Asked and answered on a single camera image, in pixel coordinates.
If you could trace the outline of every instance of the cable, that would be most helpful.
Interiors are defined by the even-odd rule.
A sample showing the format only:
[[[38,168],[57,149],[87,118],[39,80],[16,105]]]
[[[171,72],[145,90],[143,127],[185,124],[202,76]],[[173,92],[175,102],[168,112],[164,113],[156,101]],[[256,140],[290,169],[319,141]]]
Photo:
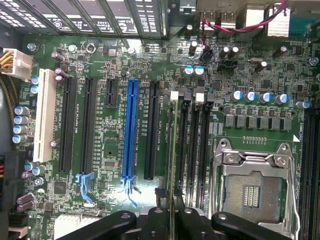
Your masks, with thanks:
[[[246,26],[240,29],[234,29],[234,28],[224,28],[221,27],[219,25],[212,25],[208,20],[204,20],[202,23],[202,37],[203,37],[203,32],[204,32],[204,25],[209,26],[210,28],[216,30],[216,31],[222,31],[224,33],[227,34],[234,34],[234,33],[247,33],[250,32],[256,28],[259,27],[263,27],[265,25],[267,25],[268,23],[270,23],[272,20],[275,19],[275,17],[280,14],[285,8],[286,8],[286,4],[287,4],[288,0],[282,0],[281,4],[278,6],[278,8],[276,9],[275,13],[272,14],[271,16],[267,17],[266,19],[264,19],[262,22],[255,24],[255,25],[251,25],[251,26]]]

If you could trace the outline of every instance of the chip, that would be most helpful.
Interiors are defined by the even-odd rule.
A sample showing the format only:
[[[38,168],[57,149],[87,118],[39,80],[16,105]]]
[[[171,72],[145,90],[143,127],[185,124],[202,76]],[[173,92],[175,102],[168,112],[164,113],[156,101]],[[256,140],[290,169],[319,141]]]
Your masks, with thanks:
[[[67,183],[64,181],[55,181],[53,193],[54,194],[66,194],[67,193]]]

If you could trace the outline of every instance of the motherboard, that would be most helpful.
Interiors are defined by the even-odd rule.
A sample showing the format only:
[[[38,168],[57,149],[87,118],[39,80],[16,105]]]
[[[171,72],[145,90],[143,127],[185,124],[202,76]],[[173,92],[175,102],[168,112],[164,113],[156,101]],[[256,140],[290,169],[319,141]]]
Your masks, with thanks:
[[[298,234],[319,44],[213,37],[207,53],[192,37],[127,43],[25,38],[33,77],[21,84],[29,111],[17,148],[36,169],[24,184],[33,202],[20,211],[28,239],[57,239],[119,210],[139,215],[161,189],[209,217],[225,211]]]

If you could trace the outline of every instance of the black capacitor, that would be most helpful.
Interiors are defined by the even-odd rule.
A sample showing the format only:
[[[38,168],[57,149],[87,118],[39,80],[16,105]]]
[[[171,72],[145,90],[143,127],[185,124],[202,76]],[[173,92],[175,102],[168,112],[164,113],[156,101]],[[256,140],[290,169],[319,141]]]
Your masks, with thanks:
[[[266,67],[268,66],[268,63],[266,61],[262,61],[260,63],[258,63],[255,68],[254,68],[254,71],[256,73],[259,73],[261,72],[263,69],[265,69]]]
[[[285,54],[288,51],[288,48],[286,46],[280,47],[277,51],[275,51],[272,54],[272,57],[274,59],[280,58],[283,54]]]
[[[232,47],[231,50],[228,53],[228,58],[229,59],[233,58],[235,55],[238,54],[238,52],[239,52],[239,48],[238,47],[236,47],[236,46]]]
[[[223,47],[223,49],[219,53],[220,58],[224,58],[225,56],[227,56],[228,52],[229,48],[227,46]]]

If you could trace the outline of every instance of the white pci slot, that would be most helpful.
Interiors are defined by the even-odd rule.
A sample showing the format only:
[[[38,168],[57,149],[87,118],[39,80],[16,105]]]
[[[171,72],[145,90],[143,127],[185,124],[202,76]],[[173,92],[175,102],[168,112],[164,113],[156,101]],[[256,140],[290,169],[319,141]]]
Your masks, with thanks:
[[[57,81],[50,69],[40,69],[36,105],[33,161],[44,163],[52,159],[50,141],[54,137]]]

